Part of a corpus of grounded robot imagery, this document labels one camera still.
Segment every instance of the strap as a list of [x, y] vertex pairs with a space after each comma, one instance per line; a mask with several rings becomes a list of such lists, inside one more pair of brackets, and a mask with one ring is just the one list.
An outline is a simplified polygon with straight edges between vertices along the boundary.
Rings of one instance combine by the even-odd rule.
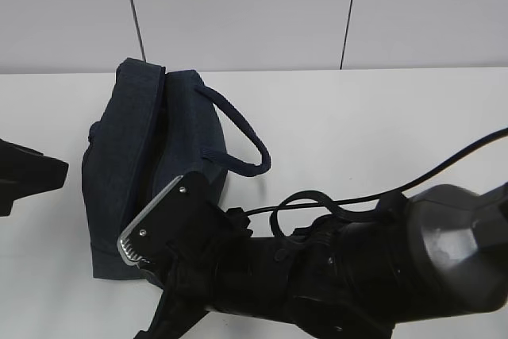
[[245, 163], [226, 152], [220, 152], [209, 147], [202, 147], [201, 156], [204, 159], [211, 160], [220, 166], [227, 168], [238, 175], [253, 177], [268, 171], [271, 167], [271, 158], [267, 148], [260, 138], [256, 135], [254, 129], [250, 126], [243, 115], [233, 106], [225, 97], [209, 87], [197, 87], [200, 94], [207, 97], [224, 113], [232, 123], [256, 146], [261, 154], [261, 164]]
[[328, 195], [320, 191], [297, 192], [296, 194], [291, 195], [289, 198], [281, 202], [276, 208], [274, 208], [273, 212], [270, 215], [270, 229], [273, 233], [273, 236], [283, 239], [289, 245], [293, 245], [297, 248], [305, 246], [305, 243], [294, 241], [283, 233], [283, 231], [280, 229], [278, 213], [290, 202], [295, 202], [297, 200], [303, 199], [314, 200], [315, 202], [318, 202], [320, 206], [325, 207], [338, 221], [345, 224], [349, 224], [351, 222], [373, 222], [379, 219], [379, 214], [375, 210], [365, 212], [352, 212], [350, 210], [345, 210], [344, 208], [338, 206]]

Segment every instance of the white wall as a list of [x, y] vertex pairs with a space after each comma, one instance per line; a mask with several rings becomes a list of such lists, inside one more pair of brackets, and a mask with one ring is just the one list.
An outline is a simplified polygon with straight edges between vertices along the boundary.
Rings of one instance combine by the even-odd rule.
[[[135, 0], [148, 60], [335, 69], [349, 0]], [[139, 57], [128, 0], [0, 0], [0, 73], [112, 72]], [[344, 68], [505, 66], [506, 0], [355, 0]]]
[[[506, 127], [508, 69], [204, 73], [268, 146], [272, 169], [231, 175], [223, 206], [274, 205], [302, 189], [335, 198], [385, 191], [416, 178], [477, 138]], [[0, 336], [129, 339], [146, 329], [159, 291], [145, 281], [92, 278], [80, 163], [87, 130], [109, 99], [114, 75], [0, 75], [0, 137], [66, 160], [62, 190], [15, 202], [0, 220]], [[258, 154], [222, 118], [229, 151]], [[508, 141], [462, 160], [433, 184], [483, 193], [506, 182]], [[320, 211], [281, 213], [282, 227]], [[267, 216], [252, 219], [269, 234]], [[492, 314], [400, 325], [394, 339], [505, 339], [508, 307]], [[298, 329], [210, 314], [187, 339], [304, 339]]]

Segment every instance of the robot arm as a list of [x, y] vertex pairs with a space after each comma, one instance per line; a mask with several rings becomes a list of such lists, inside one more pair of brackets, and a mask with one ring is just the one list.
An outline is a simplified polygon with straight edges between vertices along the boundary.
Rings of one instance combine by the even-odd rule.
[[242, 210], [224, 213], [207, 191], [199, 173], [178, 178], [119, 239], [126, 262], [164, 289], [137, 339], [180, 338], [213, 310], [319, 339], [384, 339], [400, 322], [506, 303], [507, 185], [481, 196], [451, 185], [410, 199], [394, 191], [367, 215], [337, 207], [289, 237], [272, 224], [275, 237], [261, 238]]

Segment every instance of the black object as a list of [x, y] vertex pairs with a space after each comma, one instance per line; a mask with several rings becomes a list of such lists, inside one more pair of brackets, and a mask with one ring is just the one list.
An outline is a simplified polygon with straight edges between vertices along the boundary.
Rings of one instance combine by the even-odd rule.
[[[252, 127], [196, 71], [164, 72], [164, 67], [127, 59], [117, 69], [101, 121], [90, 128], [82, 174], [96, 278], [142, 278], [121, 260], [118, 236], [177, 175], [203, 173], [210, 200], [217, 203], [228, 170], [255, 176], [271, 165]], [[261, 164], [227, 153], [214, 105], [259, 149]]]
[[131, 227], [131, 255], [164, 288], [136, 339], [180, 338], [210, 310], [321, 339], [384, 339], [399, 322], [506, 303], [508, 185], [483, 196], [451, 185], [411, 199], [390, 193], [370, 221], [332, 214], [261, 238], [240, 209], [221, 212], [209, 194], [203, 175], [188, 174]]
[[0, 216], [14, 200], [63, 187], [69, 165], [41, 152], [0, 139]]

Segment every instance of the white tabletop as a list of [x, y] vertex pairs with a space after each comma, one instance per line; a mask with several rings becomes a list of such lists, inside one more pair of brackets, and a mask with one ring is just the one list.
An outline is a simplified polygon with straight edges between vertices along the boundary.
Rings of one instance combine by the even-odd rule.
[[[273, 205], [302, 189], [349, 198], [396, 187], [508, 124], [508, 68], [204, 73], [268, 146], [272, 169], [231, 175], [224, 207]], [[160, 291], [145, 281], [92, 278], [80, 161], [113, 74], [0, 75], [0, 138], [70, 164], [62, 190], [16, 201], [0, 218], [0, 335], [130, 339], [146, 329]], [[256, 150], [222, 119], [229, 151]], [[483, 193], [507, 181], [508, 141], [484, 148], [413, 190], [454, 183]], [[319, 211], [281, 214], [289, 232]], [[267, 216], [253, 218], [257, 236]], [[508, 308], [397, 326], [395, 339], [504, 339]], [[186, 338], [306, 338], [293, 326], [209, 314]]]

